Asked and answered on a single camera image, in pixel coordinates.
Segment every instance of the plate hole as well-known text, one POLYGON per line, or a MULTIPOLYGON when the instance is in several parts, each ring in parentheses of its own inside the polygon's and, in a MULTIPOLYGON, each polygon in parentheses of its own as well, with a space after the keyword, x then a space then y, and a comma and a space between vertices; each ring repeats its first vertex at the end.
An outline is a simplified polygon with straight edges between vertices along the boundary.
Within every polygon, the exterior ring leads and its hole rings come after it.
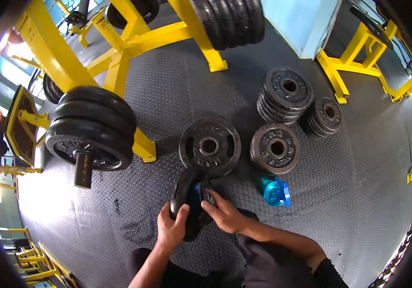
POLYGON ((234 153, 234 140, 233 136, 231 134, 227 135, 227 144, 228 144, 228 149, 227 149, 227 157, 232 158, 233 153, 234 153))
POLYGON ((195 154, 193 153, 193 142, 193 137, 188 137, 188 139, 185 142, 186 156, 190 159, 193 159, 193 157, 195 157, 195 154))
POLYGON ((272 143, 271 145, 271 151, 277 156, 282 155, 284 153, 283 143, 280 141, 275 141, 275 143, 272 143))
POLYGON ((294 81, 289 79, 283 80, 283 88, 286 89, 288 92, 295 92, 297 86, 294 81))
POLYGON ((217 148, 217 144, 211 140, 211 139, 207 139, 206 141, 204 141, 203 143, 203 151, 206 153, 212 153, 214 152, 215 148, 217 148))
POLYGON ((332 106, 326 106, 326 107, 324 107, 324 113, 325 113, 329 118, 334 118, 334 116, 335 116, 334 107, 332 107, 332 106))

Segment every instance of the finger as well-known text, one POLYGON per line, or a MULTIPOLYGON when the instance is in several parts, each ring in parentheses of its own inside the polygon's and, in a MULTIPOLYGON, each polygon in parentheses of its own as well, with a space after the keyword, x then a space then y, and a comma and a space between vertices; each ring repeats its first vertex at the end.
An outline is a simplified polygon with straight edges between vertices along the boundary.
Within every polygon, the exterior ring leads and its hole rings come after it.
POLYGON ((214 190, 206 189, 206 191, 209 192, 212 195, 212 197, 214 197, 215 202, 217 204, 220 204, 226 201, 225 199, 222 198, 222 196, 219 195, 219 193, 215 192, 214 190))
POLYGON ((179 209, 179 212, 177 213, 177 217, 175 218, 175 225, 185 226, 186 218, 188 217, 189 211, 190 211, 190 206, 188 206, 188 204, 182 205, 179 209))
POLYGON ((164 219, 166 219, 166 218, 169 218, 169 219, 170 219, 170 214, 169 214, 169 212, 170 212, 170 201, 168 201, 168 202, 163 206, 163 208, 161 209, 161 211, 160 211, 160 213, 159 213, 159 217, 164 218, 164 219))
POLYGON ((215 221, 217 221, 220 217, 222 217, 222 212, 219 209, 215 208, 211 205, 208 201, 201 201, 201 207, 212 217, 215 221))

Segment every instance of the hand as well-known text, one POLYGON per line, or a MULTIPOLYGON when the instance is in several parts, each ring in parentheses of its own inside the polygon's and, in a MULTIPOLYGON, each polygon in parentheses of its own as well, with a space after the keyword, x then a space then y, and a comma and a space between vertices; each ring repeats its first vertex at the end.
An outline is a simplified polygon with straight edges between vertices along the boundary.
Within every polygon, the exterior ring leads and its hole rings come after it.
POLYGON ((241 214, 230 202, 223 199, 216 192, 210 189, 208 189, 208 192, 214 197, 217 208, 207 201, 202 201, 201 207, 204 211, 214 219, 220 230, 232 234, 241 233, 250 219, 241 214))
POLYGON ((190 206, 182 205, 175 221, 171 219, 169 211, 170 203, 168 202, 158 215, 158 240, 156 244, 163 249, 173 251, 177 245, 182 243, 185 236, 185 222, 190 206))

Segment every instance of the blue water bottle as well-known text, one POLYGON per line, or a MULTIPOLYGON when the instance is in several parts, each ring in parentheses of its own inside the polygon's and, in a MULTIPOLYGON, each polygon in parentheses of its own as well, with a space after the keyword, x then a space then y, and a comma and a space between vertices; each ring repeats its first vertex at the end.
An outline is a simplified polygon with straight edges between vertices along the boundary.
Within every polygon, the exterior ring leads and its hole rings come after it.
POLYGON ((291 207, 291 197, 286 182, 280 181, 275 175, 267 175, 260 178, 262 193, 265 202, 273 207, 286 205, 291 207))

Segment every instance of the textured gym floor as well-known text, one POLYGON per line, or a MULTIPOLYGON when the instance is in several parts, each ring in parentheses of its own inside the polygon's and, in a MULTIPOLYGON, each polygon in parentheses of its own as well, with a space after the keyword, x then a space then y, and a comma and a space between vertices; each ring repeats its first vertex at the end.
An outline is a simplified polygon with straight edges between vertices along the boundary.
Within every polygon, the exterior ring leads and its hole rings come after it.
MULTIPOLYGON (((163 4, 151 28, 178 21, 163 4)), ((342 4, 326 51, 339 56, 359 25, 342 4)), ((72 49, 87 64, 110 48, 92 29, 83 50, 72 49)), ((398 247, 412 219, 412 97, 392 103, 378 78, 342 73, 351 95, 341 106, 344 121, 334 136, 314 141, 298 124, 301 159, 280 179, 291 191, 291 208, 268 206, 250 178, 249 142, 263 124, 255 104, 265 72, 292 66, 306 75, 317 96, 333 90, 316 61, 300 60, 267 23, 262 43, 221 52, 230 68, 210 73, 194 40, 146 52, 131 61, 125 101, 140 129, 157 143, 158 159, 134 157, 128 169, 93 174, 92 189, 73 186, 74 167, 45 154, 44 172, 19 180, 23 224, 86 288, 126 287, 124 256, 152 248, 156 217, 170 199, 183 169, 177 152, 180 134, 196 119, 221 116, 240 133, 243 153, 237 168, 214 185, 235 206, 255 212, 263 223, 311 237, 326 251, 347 285, 370 285, 398 247)), ((398 56, 387 51, 379 61, 394 88, 407 79, 398 56)), ((103 84, 105 73, 96 77, 103 84)), ((194 272, 242 268, 235 236, 214 224, 199 238, 178 247, 171 260, 194 272)))

